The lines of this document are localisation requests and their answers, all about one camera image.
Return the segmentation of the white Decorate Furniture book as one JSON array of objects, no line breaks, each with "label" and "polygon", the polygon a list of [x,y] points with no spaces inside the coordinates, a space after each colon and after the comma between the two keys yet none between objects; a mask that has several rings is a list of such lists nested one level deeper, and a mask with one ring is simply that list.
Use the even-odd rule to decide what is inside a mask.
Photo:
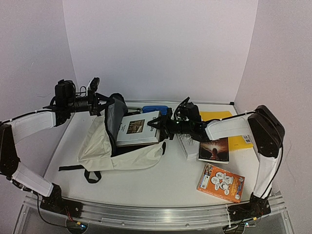
[{"label": "white Decorate Furniture book", "polygon": [[147,123],[160,116],[160,111],[123,117],[117,134],[117,146],[149,145],[159,143],[159,130]]}]

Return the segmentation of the cream white backpack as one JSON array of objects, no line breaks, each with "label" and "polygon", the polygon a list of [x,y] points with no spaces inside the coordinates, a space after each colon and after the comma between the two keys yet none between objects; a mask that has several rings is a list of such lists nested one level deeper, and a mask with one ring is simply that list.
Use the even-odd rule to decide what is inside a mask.
[{"label": "cream white backpack", "polygon": [[104,171],[129,171],[148,169],[160,162],[165,154],[166,142],[145,146],[117,146],[117,132],[122,118],[128,114],[124,97],[110,95],[114,100],[96,117],[81,145],[77,165],[61,166],[59,171],[84,170],[88,183],[98,183]]}]

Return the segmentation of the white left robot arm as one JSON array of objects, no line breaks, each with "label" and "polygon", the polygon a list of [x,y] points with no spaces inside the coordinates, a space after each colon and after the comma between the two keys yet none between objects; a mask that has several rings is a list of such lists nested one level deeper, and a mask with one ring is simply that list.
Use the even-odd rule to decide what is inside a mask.
[{"label": "white left robot arm", "polygon": [[84,97],[55,96],[49,106],[41,110],[29,112],[0,124],[0,173],[10,182],[17,182],[34,193],[47,197],[46,203],[55,212],[62,212],[65,200],[58,194],[56,186],[31,171],[17,155],[15,145],[22,139],[45,129],[51,129],[64,124],[72,113],[88,112],[99,116],[100,112],[115,101],[99,93],[89,92]]}]

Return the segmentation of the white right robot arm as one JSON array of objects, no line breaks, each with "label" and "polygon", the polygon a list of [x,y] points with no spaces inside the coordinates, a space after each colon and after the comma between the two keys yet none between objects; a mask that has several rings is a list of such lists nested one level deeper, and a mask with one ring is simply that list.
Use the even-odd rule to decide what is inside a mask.
[{"label": "white right robot arm", "polygon": [[165,115],[150,120],[148,126],[160,130],[169,139],[175,134],[187,135],[198,142],[243,135],[251,137],[259,160],[251,198],[264,200],[269,196],[284,155],[285,129],[265,105],[243,114],[203,121],[198,107],[188,102],[174,111],[168,109]]}]

